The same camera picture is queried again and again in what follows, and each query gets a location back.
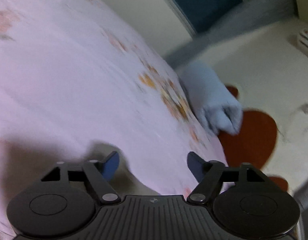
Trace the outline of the right grey curtain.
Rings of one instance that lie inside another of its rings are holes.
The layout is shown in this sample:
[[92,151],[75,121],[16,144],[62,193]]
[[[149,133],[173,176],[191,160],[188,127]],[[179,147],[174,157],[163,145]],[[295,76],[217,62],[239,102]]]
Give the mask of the right grey curtain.
[[206,32],[166,55],[164,60],[176,69],[219,42],[290,18],[296,11],[295,0],[247,0],[227,12]]

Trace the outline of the grey pants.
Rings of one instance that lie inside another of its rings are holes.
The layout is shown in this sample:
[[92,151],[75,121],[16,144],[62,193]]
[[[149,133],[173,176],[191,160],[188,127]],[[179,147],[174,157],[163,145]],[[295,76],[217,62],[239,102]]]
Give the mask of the grey pants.
[[86,151],[81,157],[75,160],[76,163],[81,164],[88,160],[104,160],[110,153],[119,153],[119,166],[113,178],[110,180],[111,187],[121,196],[140,195],[140,196],[160,196],[160,194],[143,183],[141,183],[129,170],[126,158],[123,151],[108,142],[92,141]]

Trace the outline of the red wooden headboard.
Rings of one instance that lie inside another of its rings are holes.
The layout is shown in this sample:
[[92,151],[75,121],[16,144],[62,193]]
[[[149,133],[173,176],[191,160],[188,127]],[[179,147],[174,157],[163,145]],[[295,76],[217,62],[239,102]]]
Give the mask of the red wooden headboard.
[[237,135],[220,132],[218,138],[230,167],[250,163],[260,170],[274,152],[277,132],[276,122],[270,115],[257,109],[246,109],[240,132]]

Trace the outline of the blue rolled duvet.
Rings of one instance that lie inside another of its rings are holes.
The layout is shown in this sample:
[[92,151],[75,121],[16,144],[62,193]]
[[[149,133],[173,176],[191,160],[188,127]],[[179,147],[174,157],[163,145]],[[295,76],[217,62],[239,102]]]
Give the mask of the blue rolled duvet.
[[179,78],[194,115],[207,133],[239,133],[243,108],[214,70],[202,62],[193,62],[183,68]]

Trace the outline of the pink floral bed sheet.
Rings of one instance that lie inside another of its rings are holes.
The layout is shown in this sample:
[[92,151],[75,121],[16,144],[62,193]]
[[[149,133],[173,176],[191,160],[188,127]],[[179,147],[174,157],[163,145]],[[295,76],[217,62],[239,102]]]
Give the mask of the pink floral bed sheet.
[[8,202],[92,141],[159,194],[187,196],[187,155],[225,162],[174,70],[101,0],[0,0],[0,239]]

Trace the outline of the white air conditioner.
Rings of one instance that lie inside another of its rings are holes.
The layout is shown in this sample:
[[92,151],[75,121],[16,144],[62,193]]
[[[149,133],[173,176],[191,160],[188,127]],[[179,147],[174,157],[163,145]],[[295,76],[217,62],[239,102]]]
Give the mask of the white air conditioner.
[[298,49],[308,57],[308,29],[301,30],[296,41]]

